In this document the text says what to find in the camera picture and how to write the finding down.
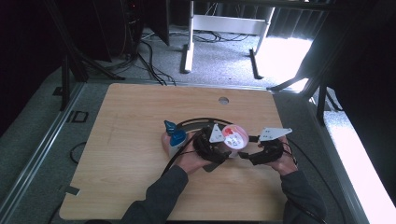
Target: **hand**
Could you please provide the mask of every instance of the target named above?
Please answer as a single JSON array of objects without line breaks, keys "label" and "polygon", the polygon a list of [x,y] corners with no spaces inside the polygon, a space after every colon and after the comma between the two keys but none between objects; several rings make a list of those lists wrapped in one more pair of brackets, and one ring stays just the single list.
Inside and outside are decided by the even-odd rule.
[{"label": "hand", "polygon": [[[189,133],[188,139],[192,138],[192,136],[193,133]],[[195,152],[195,148],[192,146],[192,142],[190,142],[183,152],[181,152],[180,156],[175,162],[175,165],[178,165],[188,175],[190,175],[210,163],[211,161],[206,161],[198,156],[198,154]]]},{"label": "hand", "polygon": [[[281,136],[278,139],[281,142],[286,143],[283,144],[283,148],[291,153],[291,149],[289,148],[289,145],[287,145],[288,139],[286,136]],[[271,166],[274,170],[278,171],[280,175],[288,175],[292,172],[295,172],[298,170],[298,168],[294,163],[293,157],[289,153],[283,152],[283,155],[279,159],[265,163],[265,165]]]}]

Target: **black clamp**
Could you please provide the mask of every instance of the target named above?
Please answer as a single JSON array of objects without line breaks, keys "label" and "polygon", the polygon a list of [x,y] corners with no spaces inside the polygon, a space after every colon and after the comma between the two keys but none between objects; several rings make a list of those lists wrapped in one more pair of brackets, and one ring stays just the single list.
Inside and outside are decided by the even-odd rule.
[{"label": "black clamp", "polygon": [[[253,136],[249,137],[251,142],[254,142],[256,138]],[[279,139],[271,141],[260,141],[263,151],[254,154],[248,154],[246,152],[238,152],[238,155],[242,159],[250,160],[253,165],[265,164],[271,161],[279,159],[283,152],[283,143]]]}]

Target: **metal stand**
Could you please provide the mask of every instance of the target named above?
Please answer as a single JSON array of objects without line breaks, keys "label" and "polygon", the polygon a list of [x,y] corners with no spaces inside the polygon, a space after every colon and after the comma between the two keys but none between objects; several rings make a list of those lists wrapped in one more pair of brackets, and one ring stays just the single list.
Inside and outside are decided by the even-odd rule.
[{"label": "metal stand", "polygon": [[265,20],[194,15],[194,1],[190,1],[189,43],[187,46],[184,72],[189,73],[192,71],[192,58],[194,53],[194,30],[235,33],[244,35],[259,35],[260,40],[257,44],[257,48],[254,50],[254,55],[256,55],[262,45],[262,41],[267,36],[268,28],[274,14],[274,10],[275,8],[271,7],[271,12]]},{"label": "metal stand", "polygon": [[119,77],[107,71],[102,65],[90,59],[89,57],[84,55],[81,51],[79,51],[75,47],[70,34],[67,32],[67,29],[64,25],[64,21],[61,16],[61,12],[59,11],[59,8],[56,6],[55,2],[53,0],[44,0],[44,5],[46,6],[49,14],[51,15],[56,25],[56,28],[60,35],[59,43],[62,46],[62,50],[64,51],[64,61],[62,65],[63,98],[62,98],[61,110],[64,110],[66,108],[70,98],[69,68],[70,70],[72,70],[73,75],[76,81],[78,82],[86,82],[89,78],[83,63],[89,64],[90,66],[102,72],[111,79],[116,79],[116,80],[125,79],[125,77]]}]

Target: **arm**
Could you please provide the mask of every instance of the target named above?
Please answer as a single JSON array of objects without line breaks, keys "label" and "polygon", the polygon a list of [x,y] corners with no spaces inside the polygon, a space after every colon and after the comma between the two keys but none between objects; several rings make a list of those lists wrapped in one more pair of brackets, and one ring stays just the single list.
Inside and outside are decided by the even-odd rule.
[{"label": "arm", "polygon": [[[291,153],[285,136],[279,138],[284,145],[284,149]],[[315,216],[324,219],[326,217],[326,206],[320,195],[309,185],[306,176],[299,171],[294,163],[293,157],[288,153],[283,153],[277,161],[269,162],[271,166],[279,172],[282,181],[282,190],[288,201],[285,204],[283,221],[285,224],[291,223],[319,223],[299,208],[313,213]]]},{"label": "arm", "polygon": [[146,200],[131,204],[121,223],[165,223],[188,182],[186,172],[173,166],[148,188]]},{"label": "arm", "polygon": [[326,217],[326,205],[320,195],[313,189],[302,171],[295,171],[288,175],[282,175],[282,191],[285,193],[288,201],[285,204],[283,222],[288,223],[320,223],[313,217],[303,212],[299,204],[307,211],[313,213],[316,217],[324,219]]},{"label": "arm", "polygon": [[126,211],[122,217],[123,223],[165,223],[174,209],[178,196],[189,182],[188,175],[193,174],[198,169],[210,164],[199,157],[192,143],[186,146],[175,165],[169,169],[146,191],[146,200],[136,201]]}]

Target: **white tag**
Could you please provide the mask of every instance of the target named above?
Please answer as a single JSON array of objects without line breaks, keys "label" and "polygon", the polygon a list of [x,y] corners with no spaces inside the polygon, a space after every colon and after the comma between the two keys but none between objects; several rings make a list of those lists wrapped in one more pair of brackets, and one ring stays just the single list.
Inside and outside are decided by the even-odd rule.
[{"label": "white tag", "polygon": [[280,136],[291,133],[292,129],[280,129],[280,128],[264,128],[262,134],[260,134],[260,141],[270,141],[277,139]]},{"label": "white tag", "polygon": [[215,126],[213,126],[212,134],[210,134],[209,142],[217,143],[217,142],[224,142],[224,140],[225,138],[224,135],[222,135],[219,125],[215,124]]}]

